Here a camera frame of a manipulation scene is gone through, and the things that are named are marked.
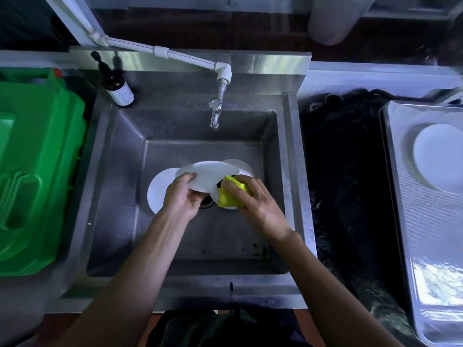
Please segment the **person's left forearm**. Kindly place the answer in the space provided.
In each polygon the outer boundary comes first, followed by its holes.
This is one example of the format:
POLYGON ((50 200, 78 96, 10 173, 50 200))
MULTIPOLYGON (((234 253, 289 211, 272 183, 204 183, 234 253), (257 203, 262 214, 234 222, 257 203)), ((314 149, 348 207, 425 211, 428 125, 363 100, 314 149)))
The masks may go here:
POLYGON ((119 272, 54 347, 137 347, 197 210, 163 208, 119 272))

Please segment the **white round plate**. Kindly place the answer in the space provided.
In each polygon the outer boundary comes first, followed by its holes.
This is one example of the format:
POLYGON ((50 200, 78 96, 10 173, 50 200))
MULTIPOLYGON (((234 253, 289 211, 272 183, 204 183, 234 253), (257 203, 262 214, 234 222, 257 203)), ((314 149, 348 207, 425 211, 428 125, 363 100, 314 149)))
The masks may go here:
POLYGON ((240 168, 220 161, 201 161, 180 168, 175 177, 185 173, 196 174, 193 180, 188 181, 189 189, 210 194, 216 192, 217 183, 225 176, 240 174, 240 168))
POLYGON ((449 124, 432 124, 414 140, 414 163, 434 188, 463 194, 463 130, 449 124))
POLYGON ((162 208, 167 188, 176 178, 179 169, 178 167, 165 169, 150 182, 147 190, 147 202, 154 214, 157 214, 162 208))
MULTIPOLYGON (((238 160, 238 159, 227 159, 227 160, 223 160, 222 161, 223 163, 229 163, 235 167, 237 167, 239 169, 239 174, 240 175, 247 175, 247 176, 250 176, 250 177, 254 177, 255 174, 254 174, 254 170, 247 164, 245 163, 244 161, 242 160, 238 160)), ((212 200, 218 204, 218 192, 213 192, 210 194, 212 200)))

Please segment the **person's right forearm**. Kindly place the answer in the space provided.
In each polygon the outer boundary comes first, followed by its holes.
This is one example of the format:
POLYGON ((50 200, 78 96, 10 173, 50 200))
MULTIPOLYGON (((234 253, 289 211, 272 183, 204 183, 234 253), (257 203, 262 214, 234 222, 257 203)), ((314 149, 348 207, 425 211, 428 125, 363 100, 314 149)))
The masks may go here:
POLYGON ((285 262, 327 347, 404 347, 290 228, 265 234, 285 262))

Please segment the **person's left hand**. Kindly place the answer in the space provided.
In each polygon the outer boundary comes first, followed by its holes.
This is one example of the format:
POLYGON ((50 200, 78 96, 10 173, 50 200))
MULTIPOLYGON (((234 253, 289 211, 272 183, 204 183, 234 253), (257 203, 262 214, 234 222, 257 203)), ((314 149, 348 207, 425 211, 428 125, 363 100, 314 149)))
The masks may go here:
POLYGON ((176 185, 174 179, 167 188, 161 214, 169 221, 186 226, 196 216, 207 195, 189 189, 188 185, 176 185))

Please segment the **white cylindrical filter housing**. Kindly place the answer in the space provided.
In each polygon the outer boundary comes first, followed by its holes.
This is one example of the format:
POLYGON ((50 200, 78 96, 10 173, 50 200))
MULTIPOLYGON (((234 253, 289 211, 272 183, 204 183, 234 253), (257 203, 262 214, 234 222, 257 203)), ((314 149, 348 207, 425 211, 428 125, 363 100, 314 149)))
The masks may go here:
POLYGON ((340 44, 375 0, 314 0, 308 35, 324 46, 340 44))

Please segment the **dark pump soap bottle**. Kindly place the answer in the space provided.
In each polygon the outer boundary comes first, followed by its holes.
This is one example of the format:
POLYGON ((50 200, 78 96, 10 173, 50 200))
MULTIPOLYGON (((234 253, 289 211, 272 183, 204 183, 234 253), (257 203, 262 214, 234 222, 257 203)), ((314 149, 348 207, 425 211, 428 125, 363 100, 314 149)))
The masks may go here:
POLYGON ((98 70, 101 74, 101 85, 107 91, 114 103, 127 107, 135 102, 135 96, 122 74, 113 70, 101 59, 97 51, 91 52, 91 57, 97 62, 98 70))

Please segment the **stainless steel draining tray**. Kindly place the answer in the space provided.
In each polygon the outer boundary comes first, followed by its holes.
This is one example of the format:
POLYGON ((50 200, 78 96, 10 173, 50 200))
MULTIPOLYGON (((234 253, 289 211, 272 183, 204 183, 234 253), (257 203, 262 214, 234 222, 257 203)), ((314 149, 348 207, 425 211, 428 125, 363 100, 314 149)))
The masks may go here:
POLYGON ((463 130, 463 108, 391 100, 380 124, 411 325, 429 347, 463 347, 463 194, 431 186, 413 157, 424 128, 463 130))

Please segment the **yellow dish sponge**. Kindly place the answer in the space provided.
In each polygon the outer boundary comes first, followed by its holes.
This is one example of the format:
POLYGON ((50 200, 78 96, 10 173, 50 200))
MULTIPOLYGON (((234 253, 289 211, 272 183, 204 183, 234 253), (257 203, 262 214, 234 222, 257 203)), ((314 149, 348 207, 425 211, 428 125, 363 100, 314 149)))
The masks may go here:
MULTIPOLYGON (((221 184, 223 181, 230 181, 232 182, 235 186, 240 188, 241 190, 245 191, 248 195, 253 196, 252 190, 247 186, 246 183, 241 182, 240 180, 236 179, 234 176, 224 176, 223 180, 221 181, 221 184)), ((220 186, 217 188, 217 200, 216 203, 218 207, 221 208, 241 208, 245 207, 245 204, 241 202, 239 199, 237 199, 233 194, 231 194, 228 190, 220 186)))

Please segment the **person's right hand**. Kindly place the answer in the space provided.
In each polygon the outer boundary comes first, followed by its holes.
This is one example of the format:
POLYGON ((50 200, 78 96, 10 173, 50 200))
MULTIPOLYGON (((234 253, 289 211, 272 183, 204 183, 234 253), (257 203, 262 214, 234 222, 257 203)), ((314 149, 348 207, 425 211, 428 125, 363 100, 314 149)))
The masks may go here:
POLYGON ((248 195, 230 181, 223 181, 222 187, 244 204, 254 203, 254 214, 245 216, 272 245, 275 246, 294 232, 262 180, 246 175, 237 175, 235 178, 246 183, 252 190, 253 196, 248 195))

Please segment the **black plastic bag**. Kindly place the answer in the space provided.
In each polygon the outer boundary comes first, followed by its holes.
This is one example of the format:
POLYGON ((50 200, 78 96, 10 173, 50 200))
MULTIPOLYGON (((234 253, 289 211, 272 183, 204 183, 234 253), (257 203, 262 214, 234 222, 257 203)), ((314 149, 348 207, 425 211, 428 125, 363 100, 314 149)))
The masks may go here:
POLYGON ((300 110, 319 260, 405 347, 408 320, 380 109, 393 95, 358 89, 300 110))

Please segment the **metal water tap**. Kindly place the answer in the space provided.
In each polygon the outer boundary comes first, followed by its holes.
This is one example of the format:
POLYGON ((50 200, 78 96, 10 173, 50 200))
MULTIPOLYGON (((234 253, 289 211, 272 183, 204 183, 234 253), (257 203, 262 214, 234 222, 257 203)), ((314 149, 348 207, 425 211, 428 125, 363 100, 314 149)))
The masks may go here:
POLYGON ((219 117, 223 107, 223 97, 226 92, 227 85, 228 82, 226 80, 219 79, 218 94, 209 102, 209 108, 211 109, 210 128, 212 128, 214 131, 217 131, 219 127, 219 117))

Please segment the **stainless steel sink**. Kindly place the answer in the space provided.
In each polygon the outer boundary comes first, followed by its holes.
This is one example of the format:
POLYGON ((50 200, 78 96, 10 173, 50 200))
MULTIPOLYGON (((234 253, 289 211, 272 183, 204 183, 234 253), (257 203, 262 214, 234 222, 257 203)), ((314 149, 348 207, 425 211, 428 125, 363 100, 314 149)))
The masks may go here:
MULTIPOLYGON (((79 313, 91 303, 153 218, 151 180, 193 162, 246 162, 316 254, 296 98, 309 52, 184 50, 232 67, 216 131, 209 109, 216 75, 147 53, 97 51, 121 66, 136 102, 119 108, 98 90, 46 313, 79 313)), ((267 241, 237 210, 210 205, 188 225, 154 312, 235 304, 306 308, 267 241)))

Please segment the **white water pipe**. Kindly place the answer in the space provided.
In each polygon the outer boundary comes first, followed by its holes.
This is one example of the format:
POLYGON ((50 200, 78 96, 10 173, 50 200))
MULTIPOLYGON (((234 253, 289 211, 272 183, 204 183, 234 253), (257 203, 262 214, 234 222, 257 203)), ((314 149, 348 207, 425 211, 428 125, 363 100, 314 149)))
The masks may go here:
POLYGON ((231 65, 224 62, 213 62, 185 53, 173 51, 167 47, 150 46, 128 40, 109 37, 87 18, 85 12, 76 0, 45 0, 73 37, 83 46, 118 47, 143 53, 150 53, 156 57, 176 60, 196 67, 208 69, 217 73, 217 81, 229 85, 232 79, 231 65))

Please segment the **green plastic bin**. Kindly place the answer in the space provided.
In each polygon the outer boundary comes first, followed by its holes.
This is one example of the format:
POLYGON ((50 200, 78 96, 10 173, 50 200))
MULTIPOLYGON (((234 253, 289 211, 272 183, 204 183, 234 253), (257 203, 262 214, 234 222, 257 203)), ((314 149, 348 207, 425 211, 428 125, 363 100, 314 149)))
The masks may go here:
POLYGON ((57 68, 0 68, 0 278, 55 261, 87 130, 57 68))

